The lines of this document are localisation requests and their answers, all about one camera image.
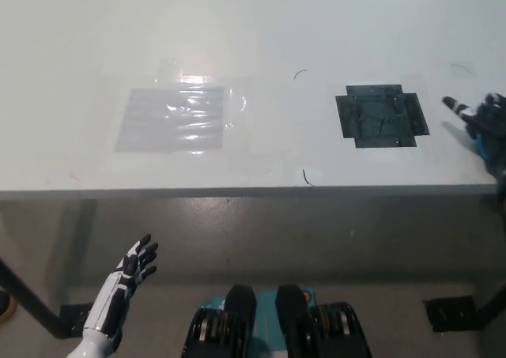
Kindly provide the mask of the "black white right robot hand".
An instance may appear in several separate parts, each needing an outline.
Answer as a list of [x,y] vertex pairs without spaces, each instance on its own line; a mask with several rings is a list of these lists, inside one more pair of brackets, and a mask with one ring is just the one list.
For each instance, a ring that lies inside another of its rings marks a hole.
[[496,180],[505,176],[505,97],[488,93],[477,107],[450,96],[444,96],[442,103],[464,121],[486,171]]

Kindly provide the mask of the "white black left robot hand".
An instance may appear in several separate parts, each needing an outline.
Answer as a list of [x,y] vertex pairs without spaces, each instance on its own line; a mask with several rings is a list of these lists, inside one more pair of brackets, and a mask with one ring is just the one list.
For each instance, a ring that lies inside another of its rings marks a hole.
[[130,300],[138,286],[157,271],[153,263],[158,243],[147,234],[140,238],[111,271],[100,289],[83,330],[95,330],[109,338],[123,328]]

